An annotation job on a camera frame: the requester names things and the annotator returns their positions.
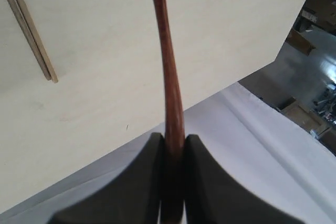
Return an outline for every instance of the wooden rod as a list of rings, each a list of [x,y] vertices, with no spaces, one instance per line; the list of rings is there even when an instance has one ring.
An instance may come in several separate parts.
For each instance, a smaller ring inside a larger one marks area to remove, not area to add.
[[[15,0],[7,0],[7,1],[9,3],[10,8],[13,11],[13,14],[14,14],[17,22],[20,25],[20,28],[21,28],[23,34],[26,37],[26,40],[27,40],[30,48],[32,49],[32,51],[35,55],[35,58],[36,58],[36,60],[39,64],[39,66],[41,67],[41,70],[42,70],[44,76],[46,77],[47,80],[50,80],[51,75],[48,71],[48,68],[47,68],[47,66],[46,66],[46,64],[45,64],[45,62],[44,62],[44,60],[43,60],[43,58],[40,54],[40,51],[37,48],[37,45],[35,44],[34,38],[33,38],[32,34],[30,33],[29,28],[27,27],[23,16],[21,15],[20,9],[18,8],[16,1]]]
[[[29,10],[28,10],[28,7],[25,3],[24,0],[16,0],[18,6],[19,6],[19,9],[22,13],[22,16],[24,18],[24,20],[26,21],[26,24],[28,26],[28,29],[30,30],[31,32],[31,35],[33,36],[34,38],[34,41],[37,45],[37,48],[39,49],[39,52],[40,52],[40,55],[42,56],[43,60],[44,60],[44,63],[45,65],[47,66],[48,68],[48,71],[50,73],[50,76],[51,76],[51,80],[53,82],[58,82],[58,78],[56,76],[56,73],[55,73],[55,70],[50,62],[50,59],[48,57],[48,54],[46,52],[46,49],[45,47],[43,46],[43,43],[42,43],[42,40],[37,32],[37,29],[35,27],[35,24],[34,24],[34,21],[33,19],[31,18],[31,15],[29,13]]]
[[[165,94],[165,166],[161,223],[180,223],[183,214],[182,154],[183,109],[178,84],[166,0],[153,0],[162,53]]]

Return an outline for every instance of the gray floor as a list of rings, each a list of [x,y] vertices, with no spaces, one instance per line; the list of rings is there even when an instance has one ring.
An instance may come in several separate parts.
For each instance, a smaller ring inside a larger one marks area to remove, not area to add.
[[[290,96],[312,107],[312,100],[336,82],[336,37],[315,28],[303,33],[316,49],[306,56],[285,43],[276,60],[241,84],[265,102],[278,106]]]

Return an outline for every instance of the light wood panel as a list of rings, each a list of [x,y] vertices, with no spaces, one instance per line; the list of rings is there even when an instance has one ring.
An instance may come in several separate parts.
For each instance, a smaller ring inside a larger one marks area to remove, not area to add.
[[[152,0],[25,0],[60,79],[0,96],[0,212],[163,121]],[[305,0],[167,0],[184,109],[273,61]]]

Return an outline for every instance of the reddish-brown wooden stick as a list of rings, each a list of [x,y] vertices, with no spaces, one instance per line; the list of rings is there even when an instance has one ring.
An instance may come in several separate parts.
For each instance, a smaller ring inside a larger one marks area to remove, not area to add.
[[[179,223],[183,213],[182,153],[183,109],[178,85],[166,0],[153,0],[162,52],[165,94],[165,167],[161,198],[161,223]]]

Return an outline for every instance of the white fabric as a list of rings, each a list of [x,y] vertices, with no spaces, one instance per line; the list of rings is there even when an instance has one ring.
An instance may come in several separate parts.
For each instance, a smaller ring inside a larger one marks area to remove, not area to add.
[[[185,124],[254,194],[305,223],[336,223],[336,158],[239,84],[185,111]],[[116,177],[154,131],[163,124],[0,215],[0,223],[45,223]]]

